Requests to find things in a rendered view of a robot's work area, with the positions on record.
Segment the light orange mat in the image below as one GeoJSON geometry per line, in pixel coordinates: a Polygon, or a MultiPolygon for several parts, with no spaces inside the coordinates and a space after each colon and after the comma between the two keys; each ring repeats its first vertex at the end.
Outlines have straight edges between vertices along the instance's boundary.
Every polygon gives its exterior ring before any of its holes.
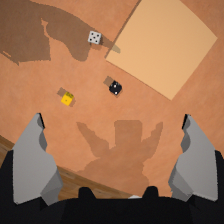
{"type": "Polygon", "coordinates": [[[216,40],[180,0],[141,0],[106,60],[172,100],[216,40]]]}

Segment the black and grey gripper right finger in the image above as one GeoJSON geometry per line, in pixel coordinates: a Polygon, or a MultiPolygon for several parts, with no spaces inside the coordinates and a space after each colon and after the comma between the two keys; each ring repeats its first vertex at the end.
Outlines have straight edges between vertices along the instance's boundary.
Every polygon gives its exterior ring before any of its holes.
{"type": "Polygon", "coordinates": [[[224,224],[224,159],[190,114],[182,130],[183,153],[168,181],[171,197],[188,202],[212,224],[224,224]]]}

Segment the white die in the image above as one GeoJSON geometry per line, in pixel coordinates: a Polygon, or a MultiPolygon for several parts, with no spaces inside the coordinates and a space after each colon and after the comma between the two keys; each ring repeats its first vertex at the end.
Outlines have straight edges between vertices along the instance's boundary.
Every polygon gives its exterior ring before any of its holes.
{"type": "Polygon", "coordinates": [[[91,42],[91,43],[94,43],[94,44],[99,44],[101,36],[102,36],[102,34],[100,34],[100,33],[90,31],[88,42],[91,42]]]}

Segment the black die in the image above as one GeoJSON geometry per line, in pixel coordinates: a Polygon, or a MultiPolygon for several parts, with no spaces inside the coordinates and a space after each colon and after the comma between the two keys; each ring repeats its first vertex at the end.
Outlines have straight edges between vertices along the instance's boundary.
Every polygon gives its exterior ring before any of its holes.
{"type": "Polygon", "coordinates": [[[116,81],[114,81],[114,82],[110,85],[110,87],[109,87],[109,91],[112,92],[112,93],[115,94],[115,95],[118,95],[118,93],[119,93],[121,90],[122,90],[122,86],[121,86],[118,82],[116,82],[116,81]]]}

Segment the yellow die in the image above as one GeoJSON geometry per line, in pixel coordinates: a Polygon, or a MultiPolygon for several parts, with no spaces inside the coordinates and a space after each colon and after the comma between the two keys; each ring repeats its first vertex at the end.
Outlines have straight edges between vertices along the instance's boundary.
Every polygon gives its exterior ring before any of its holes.
{"type": "Polygon", "coordinates": [[[63,98],[61,99],[61,102],[66,104],[67,106],[69,106],[70,102],[72,101],[73,99],[73,95],[70,94],[69,92],[66,92],[63,96],[63,98]]]}

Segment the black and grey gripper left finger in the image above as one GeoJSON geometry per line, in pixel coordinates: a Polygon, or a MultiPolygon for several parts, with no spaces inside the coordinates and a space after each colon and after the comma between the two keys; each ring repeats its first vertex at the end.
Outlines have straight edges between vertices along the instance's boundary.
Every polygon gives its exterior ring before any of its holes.
{"type": "Polygon", "coordinates": [[[63,181],[47,142],[41,113],[36,113],[8,151],[0,168],[0,224],[28,224],[58,202],[63,181]]]}

